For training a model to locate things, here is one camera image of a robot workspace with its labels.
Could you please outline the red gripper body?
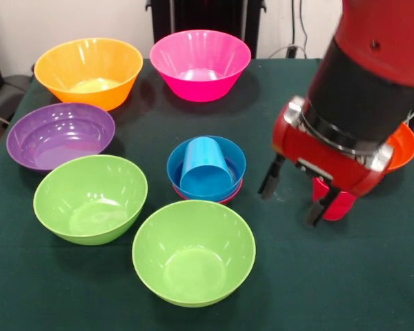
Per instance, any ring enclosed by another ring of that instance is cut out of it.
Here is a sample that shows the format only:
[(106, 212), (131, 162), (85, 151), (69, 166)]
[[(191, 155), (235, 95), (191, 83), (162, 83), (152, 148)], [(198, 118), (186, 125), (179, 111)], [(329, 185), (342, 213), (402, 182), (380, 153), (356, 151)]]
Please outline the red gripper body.
[(273, 149), (293, 163), (310, 166), (332, 186), (357, 197), (370, 192), (383, 178), (389, 165), (389, 147), (383, 145), (360, 163), (300, 129), (293, 127), (281, 113), (273, 130)]

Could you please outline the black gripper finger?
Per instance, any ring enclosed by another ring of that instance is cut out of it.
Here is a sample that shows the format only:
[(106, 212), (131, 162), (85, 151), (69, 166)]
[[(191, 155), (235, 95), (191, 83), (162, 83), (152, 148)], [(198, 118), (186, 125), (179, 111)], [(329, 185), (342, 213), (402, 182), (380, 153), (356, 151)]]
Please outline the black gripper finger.
[(280, 170), (284, 162), (285, 158), (280, 154), (276, 154), (258, 190), (258, 194), (262, 199), (271, 198), (277, 189), (280, 180)]
[(316, 226), (322, 217), (328, 213), (328, 210), (333, 210), (333, 205), (337, 204), (337, 199), (341, 190), (333, 187), (330, 183), (319, 177), (314, 177), (312, 180), (312, 205), (308, 214), (306, 215), (306, 223), (311, 226)]

